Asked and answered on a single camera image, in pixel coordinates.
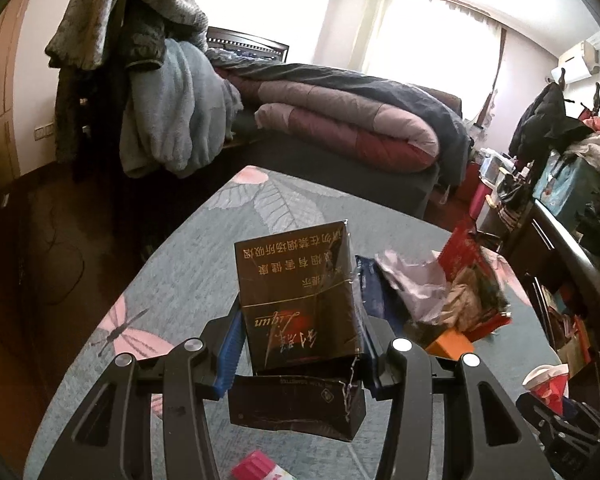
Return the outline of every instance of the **window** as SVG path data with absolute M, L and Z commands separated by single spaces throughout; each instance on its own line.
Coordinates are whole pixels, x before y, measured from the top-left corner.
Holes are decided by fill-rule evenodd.
M 498 22 L 445 0 L 391 0 L 374 28 L 363 72 L 457 95 L 463 115 L 478 116 L 498 69 Z

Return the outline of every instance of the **gray tablecloth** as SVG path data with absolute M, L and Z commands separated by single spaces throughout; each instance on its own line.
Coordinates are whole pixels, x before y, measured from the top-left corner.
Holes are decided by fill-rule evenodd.
M 373 256 L 392 248 L 412 262 L 439 251 L 449 232 L 402 213 L 273 171 L 247 167 L 213 195 L 147 261 L 140 273 L 91 335 L 46 410 L 32 444 L 24 479 L 35 479 L 71 414 L 113 356 L 138 357 L 168 352 L 199 335 L 209 319 L 224 316 L 238 291 L 234 242 L 349 220 L 352 250 Z M 475 343 L 504 389 L 515 399 L 522 379 L 541 364 L 558 364 L 536 315 L 506 286 L 513 323 Z M 114 340 L 111 332 L 125 325 Z M 243 351 L 238 373 L 250 367 Z M 270 433 L 232 426 L 226 398 L 206 404 L 206 416 L 220 477 L 254 449 L 261 449 L 302 480 L 367 480 L 376 473 L 390 402 L 367 396 L 366 419 L 350 444 L 291 432 Z M 155 399 L 152 413 L 154 478 L 166 477 L 162 426 Z M 434 402 L 434 444 L 430 478 L 442 473 L 441 399 Z

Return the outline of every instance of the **air conditioner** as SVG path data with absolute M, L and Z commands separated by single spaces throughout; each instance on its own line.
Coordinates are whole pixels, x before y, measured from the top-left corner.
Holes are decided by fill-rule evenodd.
M 554 81 L 560 79 L 564 69 L 564 81 L 573 83 L 600 72 L 600 51 L 588 41 L 581 41 L 558 58 L 558 66 L 551 70 Z

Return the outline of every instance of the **silver screw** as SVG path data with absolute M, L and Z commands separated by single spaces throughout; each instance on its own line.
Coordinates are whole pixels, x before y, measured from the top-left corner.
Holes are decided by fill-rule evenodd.
M 480 364 L 480 358 L 476 354 L 464 354 L 462 362 L 471 368 L 475 368 Z
M 120 354 L 116 356 L 116 365 L 123 368 L 129 366 L 132 360 L 131 354 Z
M 187 339 L 184 342 L 184 348 L 185 348 L 185 350 L 187 350 L 189 352 L 197 352 L 203 346 L 204 346 L 204 343 L 202 341 L 200 341 L 200 339 L 198 339 L 198 338 Z
M 398 352 L 408 352 L 409 350 L 411 350 L 413 348 L 413 344 L 411 343 L 411 341 L 409 341 L 408 339 L 405 339 L 403 337 L 394 339 L 394 342 L 392 343 L 392 345 Z

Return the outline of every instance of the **wall outlet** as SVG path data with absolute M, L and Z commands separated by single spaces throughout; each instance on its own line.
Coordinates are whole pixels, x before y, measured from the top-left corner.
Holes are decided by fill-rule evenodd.
M 51 137 L 56 132 L 56 125 L 53 123 L 39 126 L 33 130 L 33 138 L 35 140 L 44 139 L 45 137 Z

